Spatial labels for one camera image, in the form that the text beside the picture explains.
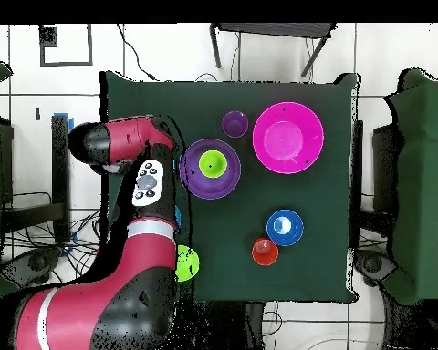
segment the pink plate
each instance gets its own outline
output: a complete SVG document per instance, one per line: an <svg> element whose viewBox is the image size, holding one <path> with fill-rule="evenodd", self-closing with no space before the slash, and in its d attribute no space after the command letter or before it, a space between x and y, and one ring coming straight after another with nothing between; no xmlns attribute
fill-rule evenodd
<svg viewBox="0 0 438 350"><path fill-rule="evenodd" d="M298 173L315 162L323 148L323 127L317 115L295 102L265 110L253 129L253 148L268 169Z"/></svg>

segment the lime green cup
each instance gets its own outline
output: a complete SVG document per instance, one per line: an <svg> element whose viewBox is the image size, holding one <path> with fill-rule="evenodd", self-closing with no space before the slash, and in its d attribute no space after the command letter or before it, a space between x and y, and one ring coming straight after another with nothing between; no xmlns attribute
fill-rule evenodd
<svg viewBox="0 0 438 350"><path fill-rule="evenodd" d="M210 179L221 177L226 169L225 155L218 150L208 150L200 157L200 171Z"/></svg>
<svg viewBox="0 0 438 350"><path fill-rule="evenodd" d="M199 270L200 258L198 254L190 247L179 244L177 250L177 270L175 271L177 282L185 282L192 279L192 273L196 275Z"/></svg>

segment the purple plate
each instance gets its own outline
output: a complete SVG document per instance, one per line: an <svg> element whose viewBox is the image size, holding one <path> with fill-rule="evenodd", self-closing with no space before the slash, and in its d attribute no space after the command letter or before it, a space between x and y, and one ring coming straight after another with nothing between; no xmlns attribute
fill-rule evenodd
<svg viewBox="0 0 438 350"><path fill-rule="evenodd" d="M210 179L200 171L200 157L208 150L218 150L227 159L227 169L217 179ZM240 159L235 150L219 139L200 139L185 151L180 160L180 178L183 186L194 196L216 200L227 196L240 180Z"/></svg>

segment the red cup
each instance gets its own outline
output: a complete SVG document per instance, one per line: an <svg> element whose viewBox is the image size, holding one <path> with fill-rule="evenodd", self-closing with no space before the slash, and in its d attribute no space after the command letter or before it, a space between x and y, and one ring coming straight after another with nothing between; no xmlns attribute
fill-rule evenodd
<svg viewBox="0 0 438 350"><path fill-rule="evenodd" d="M277 256L279 255L279 250L277 246L267 238L259 238L255 240L253 244L252 256L253 260L259 265L268 266L273 264Z"/></svg>

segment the chair leg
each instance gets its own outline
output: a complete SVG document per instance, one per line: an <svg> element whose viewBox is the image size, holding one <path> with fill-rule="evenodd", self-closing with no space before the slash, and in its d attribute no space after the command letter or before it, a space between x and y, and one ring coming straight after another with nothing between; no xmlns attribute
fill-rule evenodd
<svg viewBox="0 0 438 350"><path fill-rule="evenodd" d="M217 38L215 36L215 23L209 26L209 33L211 35L211 42L213 43L215 66L221 68L221 58L219 57L219 48L217 47Z"/></svg>
<svg viewBox="0 0 438 350"><path fill-rule="evenodd" d="M302 77L306 77L307 76L307 72L310 70L310 68L313 66L313 62L315 62L315 59L317 58L319 51L321 51L321 48L323 48L323 46L325 45L326 41L328 40L329 36L323 36L321 38L321 40L319 40L319 43L317 45L317 48L315 48L315 52L313 53L313 55L310 57L310 59L308 60L307 65L305 66L305 68L303 69L302 72Z"/></svg>

